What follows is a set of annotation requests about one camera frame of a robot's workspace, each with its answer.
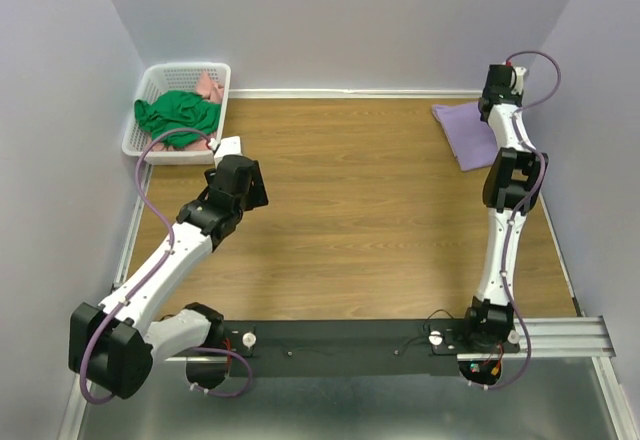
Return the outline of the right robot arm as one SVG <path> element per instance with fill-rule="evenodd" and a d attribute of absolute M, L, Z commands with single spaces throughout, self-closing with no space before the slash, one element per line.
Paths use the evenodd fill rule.
<path fill-rule="evenodd" d="M 498 151 L 482 192 L 489 219 L 483 274 L 459 330 L 474 352 L 507 341 L 514 329 L 518 245 L 547 169 L 548 156 L 534 147 L 522 118 L 526 73 L 510 61 L 490 65 L 478 102 Z"/>

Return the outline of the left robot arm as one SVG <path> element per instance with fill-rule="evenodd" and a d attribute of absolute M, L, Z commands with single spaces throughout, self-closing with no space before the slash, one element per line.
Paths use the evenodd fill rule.
<path fill-rule="evenodd" d="M 156 251 L 98 305 L 72 313 L 68 364 L 81 393 L 99 405 L 127 399 L 155 364 L 183 351 L 241 360 L 224 333 L 224 318 L 201 304 L 158 321 L 160 307 L 191 271 L 235 230 L 243 215 L 268 203 L 258 161 L 227 155 L 205 173 L 206 186 L 186 203 Z"/>

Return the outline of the purple t shirt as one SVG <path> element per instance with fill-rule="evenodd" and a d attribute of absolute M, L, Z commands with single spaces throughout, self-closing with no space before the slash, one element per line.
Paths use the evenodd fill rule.
<path fill-rule="evenodd" d="M 463 172 L 489 167 L 498 147 L 493 131 L 481 120 L 476 102 L 432 107 L 453 156 Z"/>

